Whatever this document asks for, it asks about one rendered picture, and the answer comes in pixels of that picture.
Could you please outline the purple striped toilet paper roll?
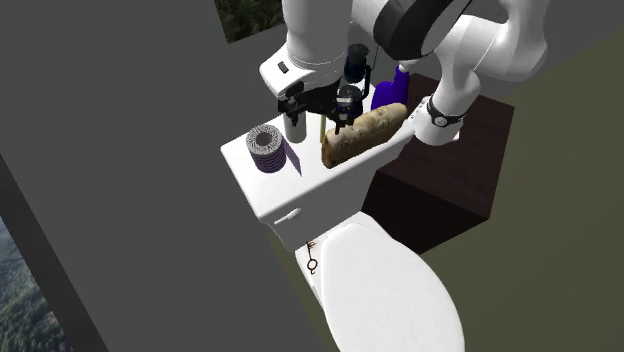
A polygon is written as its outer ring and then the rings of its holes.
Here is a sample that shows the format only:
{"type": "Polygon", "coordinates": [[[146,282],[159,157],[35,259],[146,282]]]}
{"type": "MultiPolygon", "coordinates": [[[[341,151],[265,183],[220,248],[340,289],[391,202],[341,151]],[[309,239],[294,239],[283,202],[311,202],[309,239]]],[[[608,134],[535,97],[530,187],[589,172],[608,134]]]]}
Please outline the purple striped toilet paper roll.
{"type": "Polygon", "coordinates": [[[300,159],[280,130],[269,124],[252,128],[245,144],[256,168],[263,173],[276,173],[289,161],[302,175],[300,159]]]}

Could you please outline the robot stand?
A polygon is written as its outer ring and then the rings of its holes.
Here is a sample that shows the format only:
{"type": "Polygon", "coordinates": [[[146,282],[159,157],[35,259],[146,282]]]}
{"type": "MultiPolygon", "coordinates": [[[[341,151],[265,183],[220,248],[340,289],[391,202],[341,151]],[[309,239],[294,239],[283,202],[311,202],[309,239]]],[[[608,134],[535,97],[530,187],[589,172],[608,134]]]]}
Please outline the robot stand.
{"type": "Polygon", "coordinates": [[[362,211],[417,254],[490,218],[514,107],[480,95],[460,138],[444,146],[412,139],[380,168],[362,211]]]}

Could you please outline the dark blue mug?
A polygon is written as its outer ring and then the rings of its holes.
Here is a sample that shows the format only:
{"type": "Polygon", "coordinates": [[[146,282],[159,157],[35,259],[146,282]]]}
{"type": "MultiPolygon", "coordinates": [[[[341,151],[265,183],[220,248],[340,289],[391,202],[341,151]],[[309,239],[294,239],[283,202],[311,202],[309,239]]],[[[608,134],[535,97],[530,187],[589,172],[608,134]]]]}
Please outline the dark blue mug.
{"type": "Polygon", "coordinates": [[[347,50],[343,77],[348,83],[358,83],[366,75],[367,55],[369,49],[361,43],[351,44],[347,50]]]}

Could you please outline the white toilet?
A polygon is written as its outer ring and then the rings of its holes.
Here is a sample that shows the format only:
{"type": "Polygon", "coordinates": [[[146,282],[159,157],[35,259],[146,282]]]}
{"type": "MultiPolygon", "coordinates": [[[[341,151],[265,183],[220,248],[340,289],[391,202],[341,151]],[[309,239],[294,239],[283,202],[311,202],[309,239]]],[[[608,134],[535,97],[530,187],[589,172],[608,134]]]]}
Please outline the white toilet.
{"type": "Polygon", "coordinates": [[[319,136],[287,140],[302,175],[289,161],[276,173],[259,171],[248,132],[221,153],[254,215],[296,258],[339,352],[465,352],[457,308],[440,278],[362,211],[376,172],[413,136],[409,113],[389,141],[331,169],[321,161],[319,136]]]}

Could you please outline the window with trees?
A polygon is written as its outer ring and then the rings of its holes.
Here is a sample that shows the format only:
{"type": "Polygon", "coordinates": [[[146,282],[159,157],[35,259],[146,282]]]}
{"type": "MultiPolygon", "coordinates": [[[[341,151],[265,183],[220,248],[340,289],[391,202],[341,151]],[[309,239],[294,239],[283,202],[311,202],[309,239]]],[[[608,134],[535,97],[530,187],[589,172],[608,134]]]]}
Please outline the window with trees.
{"type": "Polygon", "coordinates": [[[284,23],[281,0],[214,0],[227,43],[284,23]]]}
{"type": "Polygon", "coordinates": [[[1,217],[0,352],[74,352],[1,217]]]}

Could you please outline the blue spray bottle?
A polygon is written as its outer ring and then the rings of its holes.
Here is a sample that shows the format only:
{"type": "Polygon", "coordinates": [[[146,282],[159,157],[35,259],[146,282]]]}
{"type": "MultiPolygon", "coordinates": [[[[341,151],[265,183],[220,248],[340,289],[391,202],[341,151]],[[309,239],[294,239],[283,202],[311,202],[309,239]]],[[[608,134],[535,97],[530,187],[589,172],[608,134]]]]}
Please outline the blue spray bottle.
{"type": "Polygon", "coordinates": [[[370,109],[375,110],[393,103],[406,105],[408,103],[409,77],[409,71],[399,64],[395,69],[392,81],[382,81],[376,85],[370,109]]]}

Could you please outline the white cylinder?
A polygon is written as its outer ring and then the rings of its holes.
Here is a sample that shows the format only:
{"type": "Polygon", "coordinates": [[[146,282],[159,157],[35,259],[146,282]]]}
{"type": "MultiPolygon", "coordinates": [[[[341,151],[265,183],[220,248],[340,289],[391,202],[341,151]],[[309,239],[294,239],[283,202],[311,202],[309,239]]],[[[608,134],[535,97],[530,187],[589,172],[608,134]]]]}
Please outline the white cylinder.
{"type": "Polygon", "coordinates": [[[306,112],[298,114],[283,114],[283,123],[286,139],[290,143],[298,144],[303,142],[307,136],[306,112]]]}

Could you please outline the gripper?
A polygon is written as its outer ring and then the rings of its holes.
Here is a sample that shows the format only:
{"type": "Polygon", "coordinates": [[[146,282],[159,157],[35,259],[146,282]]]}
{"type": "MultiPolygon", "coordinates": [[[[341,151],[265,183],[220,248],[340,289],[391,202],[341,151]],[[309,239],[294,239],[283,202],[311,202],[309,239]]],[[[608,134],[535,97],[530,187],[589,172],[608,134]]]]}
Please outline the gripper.
{"type": "Polygon", "coordinates": [[[278,112],[283,115],[285,127],[297,126],[299,112],[327,114],[335,106],[331,113],[335,134],[345,126],[352,126],[363,112],[362,91],[354,85],[343,86],[338,91],[340,82],[338,78],[330,85],[305,91],[304,83],[297,81],[287,88],[285,97],[278,100],[278,112]]]}

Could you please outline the brown bread loaf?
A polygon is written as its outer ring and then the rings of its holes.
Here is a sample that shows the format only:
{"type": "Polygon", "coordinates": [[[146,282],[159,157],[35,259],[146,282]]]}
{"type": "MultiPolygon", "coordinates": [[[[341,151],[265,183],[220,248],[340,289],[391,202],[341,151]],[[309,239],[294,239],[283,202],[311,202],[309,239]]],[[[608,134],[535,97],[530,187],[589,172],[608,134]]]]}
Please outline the brown bread loaf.
{"type": "Polygon", "coordinates": [[[328,130],[321,144],[321,161],[328,168],[389,141],[408,117],[407,106],[392,103],[357,117],[352,125],[328,130]]]}

